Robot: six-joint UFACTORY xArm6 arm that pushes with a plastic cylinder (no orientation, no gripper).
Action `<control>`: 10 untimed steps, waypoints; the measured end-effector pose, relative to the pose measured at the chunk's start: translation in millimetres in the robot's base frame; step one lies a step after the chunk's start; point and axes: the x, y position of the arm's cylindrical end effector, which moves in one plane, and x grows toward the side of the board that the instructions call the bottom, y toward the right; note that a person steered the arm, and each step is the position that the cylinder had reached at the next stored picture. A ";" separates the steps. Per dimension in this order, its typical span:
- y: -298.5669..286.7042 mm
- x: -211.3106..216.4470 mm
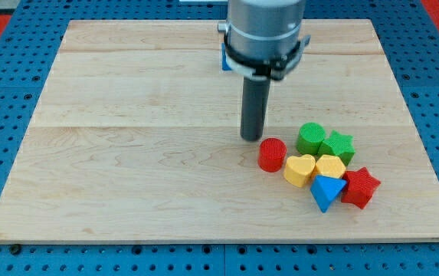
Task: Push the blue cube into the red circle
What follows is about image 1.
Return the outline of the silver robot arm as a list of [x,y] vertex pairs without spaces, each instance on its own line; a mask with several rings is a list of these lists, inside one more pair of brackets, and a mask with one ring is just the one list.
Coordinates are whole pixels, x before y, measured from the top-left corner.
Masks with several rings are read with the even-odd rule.
[[306,0],[230,0],[224,51],[233,72],[249,81],[281,81],[300,62]]

